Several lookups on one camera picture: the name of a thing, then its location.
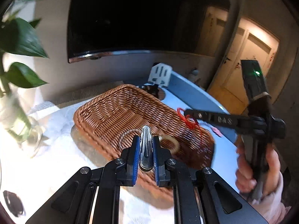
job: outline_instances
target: wicker basket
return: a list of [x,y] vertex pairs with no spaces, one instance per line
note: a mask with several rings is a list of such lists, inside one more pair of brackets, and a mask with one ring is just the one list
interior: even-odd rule
[[[210,166],[214,153],[214,139],[204,128],[190,130],[177,112],[150,95],[129,84],[120,85],[81,106],[74,114],[78,130],[107,160],[120,157],[118,144],[123,133],[130,129],[151,127],[153,135],[170,135],[180,143],[173,156],[189,167],[201,169]],[[122,140],[122,147],[131,146],[134,132]],[[161,141],[161,146],[172,148],[172,143]],[[158,188],[152,171],[139,170],[137,183],[155,196],[172,200],[172,190]]]

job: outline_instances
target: red thread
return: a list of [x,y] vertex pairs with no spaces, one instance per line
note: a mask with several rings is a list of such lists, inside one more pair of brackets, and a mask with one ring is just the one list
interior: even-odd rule
[[180,119],[182,121],[185,122],[186,126],[191,129],[191,130],[194,130],[195,128],[199,128],[199,132],[200,132],[200,143],[202,141],[202,134],[201,134],[201,127],[199,126],[198,124],[198,121],[194,118],[192,118],[190,115],[187,115],[186,117],[184,115],[181,114],[181,111],[185,111],[183,110],[182,108],[177,108],[177,113],[180,117]]

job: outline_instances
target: table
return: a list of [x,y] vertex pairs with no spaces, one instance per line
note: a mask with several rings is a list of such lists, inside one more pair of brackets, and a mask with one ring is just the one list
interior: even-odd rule
[[[190,108],[172,93],[166,93],[162,101],[173,109]],[[25,223],[78,169],[88,166],[97,168],[76,146],[70,136],[74,125],[73,115],[78,107],[86,103],[58,109],[50,108],[51,114],[39,120],[46,132],[42,147],[33,159],[28,159],[9,136],[1,135],[0,157],[2,163],[1,191],[16,193],[23,202],[26,216],[11,218],[16,224]],[[217,136],[208,125],[202,124],[215,139],[215,153],[212,168],[236,191],[235,171],[237,169],[236,147],[226,138]],[[3,195],[0,201],[6,208]],[[120,224],[131,223],[174,223],[173,207],[160,209],[133,195],[126,188],[120,193]]]

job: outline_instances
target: wooden door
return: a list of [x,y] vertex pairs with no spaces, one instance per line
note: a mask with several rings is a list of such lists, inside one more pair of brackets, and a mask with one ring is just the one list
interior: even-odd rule
[[208,93],[230,113],[241,114],[248,105],[241,60],[258,60],[266,76],[278,49],[278,40],[252,21],[241,19],[227,58]]
[[215,56],[226,24],[228,12],[216,7],[208,7],[205,13],[195,53]]

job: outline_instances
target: blue table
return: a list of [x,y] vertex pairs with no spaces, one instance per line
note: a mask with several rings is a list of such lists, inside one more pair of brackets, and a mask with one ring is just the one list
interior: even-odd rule
[[[174,96],[173,93],[169,92],[166,89],[163,89],[166,96],[162,102],[169,107],[177,110],[177,108],[187,109],[190,108],[189,105],[185,104],[178,97]],[[215,139],[215,151],[212,161],[212,168],[236,191],[238,191],[235,181],[237,170],[237,153],[235,145],[229,141],[225,136],[219,137],[216,135],[211,128],[203,123],[198,121],[202,127],[207,129]]]
[[[128,80],[124,83],[140,86],[147,83],[147,78]],[[175,71],[171,72],[170,82],[166,89],[184,102],[188,108],[229,114],[211,95]],[[218,129],[228,140],[235,142],[237,135],[233,129],[225,127],[218,127]]]

